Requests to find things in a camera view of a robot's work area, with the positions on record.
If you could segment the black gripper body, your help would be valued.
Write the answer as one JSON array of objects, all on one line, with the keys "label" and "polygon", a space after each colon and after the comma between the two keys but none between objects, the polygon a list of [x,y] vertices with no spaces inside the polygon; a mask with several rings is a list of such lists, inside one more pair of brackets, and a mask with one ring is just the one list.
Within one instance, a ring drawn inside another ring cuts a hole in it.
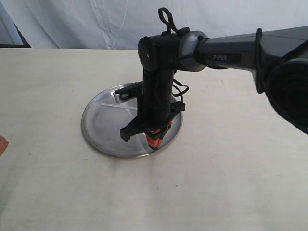
[{"label": "black gripper body", "polygon": [[125,101],[137,99],[137,116],[120,130],[120,137],[128,142],[134,135],[161,129],[168,132],[171,121],[185,110],[183,100],[172,102],[173,97],[183,97],[186,91],[172,93],[175,70],[143,71],[143,81],[126,85],[115,91],[125,95]]}]

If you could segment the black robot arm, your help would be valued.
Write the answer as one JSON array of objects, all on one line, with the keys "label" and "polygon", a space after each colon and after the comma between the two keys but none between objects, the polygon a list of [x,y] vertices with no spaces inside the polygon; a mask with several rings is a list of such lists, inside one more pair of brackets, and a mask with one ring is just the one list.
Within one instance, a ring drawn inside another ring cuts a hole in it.
[{"label": "black robot arm", "polygon": [[1,150],[154,154],[183,137],[188,102],[201,113],[202,87],[181,78],[232,69],[251,73],[256,92],[307,133],[307,27],[221,38],[168,27],[135,51],[1,48]]}]

